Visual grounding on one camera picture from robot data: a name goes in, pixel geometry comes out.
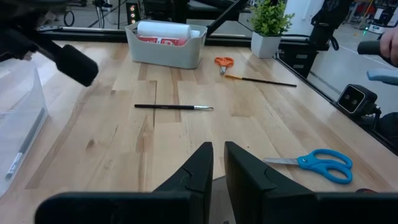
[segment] blue scissors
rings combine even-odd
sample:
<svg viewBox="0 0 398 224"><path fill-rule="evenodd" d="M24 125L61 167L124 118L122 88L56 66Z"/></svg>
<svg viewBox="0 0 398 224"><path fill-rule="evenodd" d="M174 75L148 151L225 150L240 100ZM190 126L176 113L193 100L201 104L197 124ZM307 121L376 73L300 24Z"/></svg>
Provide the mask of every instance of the blue scissors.
<svg viewBox="0 0 398 224"><path fill-rule="evenodd" d="M344 163L337 162L331 159L317 159L315 156L319 154L325 154L336 157L338 159L341 159ZM277 164L296 165L299 166L301 169L311 170L318 174L321 174L322 176L326 177L328 180L337 184L349 184L353 180L353 173L351 172L353 161L346 155L330 149L316 149L312 151L309 155L300 156L296 159L264 158L263 161L270 163L277 163ZM330 169L340 171L347 178L342 179L332 175L328 171Z"/></svg>

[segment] orange scissors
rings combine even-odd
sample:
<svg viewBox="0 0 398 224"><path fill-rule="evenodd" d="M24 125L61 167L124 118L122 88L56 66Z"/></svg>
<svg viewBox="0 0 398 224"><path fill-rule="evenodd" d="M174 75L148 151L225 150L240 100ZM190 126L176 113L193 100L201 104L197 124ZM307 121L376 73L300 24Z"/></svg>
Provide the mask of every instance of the orange scissors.
<svg viewBox="0 0 398 224"><path fill-rule="evenodd" d="M228 67L231 67L234 65L234 60L230 57L217 57L214 59L214 62L221 66L220 68L220 74L224 75L225 74L225 70Z"/></svg>

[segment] floor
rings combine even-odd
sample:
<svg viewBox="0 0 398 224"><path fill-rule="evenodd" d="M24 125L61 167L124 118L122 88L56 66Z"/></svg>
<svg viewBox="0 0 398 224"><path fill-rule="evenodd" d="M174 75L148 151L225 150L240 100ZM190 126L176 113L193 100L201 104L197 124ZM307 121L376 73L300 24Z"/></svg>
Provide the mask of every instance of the floor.
<svg viewBox="0 0 398 224"><path fill-rule="evenodd" d="M125 6L121 6L120 29L127 25ZM98 18L95 7L72 7L75 14L74 27L98 27ZM105 11L105 27L107 29L117 29L118 14L117 10ZM252 32L249 18L250 14L241 14L239 22L227 21L215 34L228 34L250 37ZM210 25L211 20L189 19L189 24ZM63 26L63 16L59 16L59 21L52 25ZM327 52L320 52L316 57L308 80L317 86L328 96L337 100L347 84L359 84L378 95L377 104L381 106L383 114L398 111L398 103L391 103L392 96L398 95L398 88L386 85L381 82L371 82L366 76L366 71L372 68L395 69L387 64L383 59L375 55L358 55L356 48L363 40L376 40L378 34L363 32L355 29L351 24L343 24L335 31L340 49L332 48Z"/></svg>

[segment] potted plant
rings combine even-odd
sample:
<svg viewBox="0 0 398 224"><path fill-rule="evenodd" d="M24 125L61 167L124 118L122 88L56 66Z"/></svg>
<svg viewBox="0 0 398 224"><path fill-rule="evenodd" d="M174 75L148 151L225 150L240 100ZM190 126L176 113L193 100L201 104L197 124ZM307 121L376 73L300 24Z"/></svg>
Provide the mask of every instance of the potted plant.
<svg viewBox="0 0 398 224"><path fill-rule="evenodd" d="M290 21L294 13L284 15L285 8L282 1L273 4L271 0L263 0L253 8L251 52L258 58L272 58L278 50L282 33L292 25Z"/></svg>

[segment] blue scissor handle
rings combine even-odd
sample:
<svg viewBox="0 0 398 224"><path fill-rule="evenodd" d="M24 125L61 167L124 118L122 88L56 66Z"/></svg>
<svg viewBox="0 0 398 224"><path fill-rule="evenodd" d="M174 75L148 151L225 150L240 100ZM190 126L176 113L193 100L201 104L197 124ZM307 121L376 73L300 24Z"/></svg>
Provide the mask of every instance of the blue scissor handle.
<svg viewBox="0 0 398 224"><path fill-rule="evenodd" d="M337 162L331 159L317 159L317 154L326 154L341 159L344 163ZM298 165L302 169L312 170L326 177L328 180L337 184L349 184L353 180L353 174L350 169L353 166L353 161L344 154L330 150L330 149L316 149L307 156L300 156L297 158ZM342 179L331 175L328 170L334 169L342 172L347 179Z"/></svg>

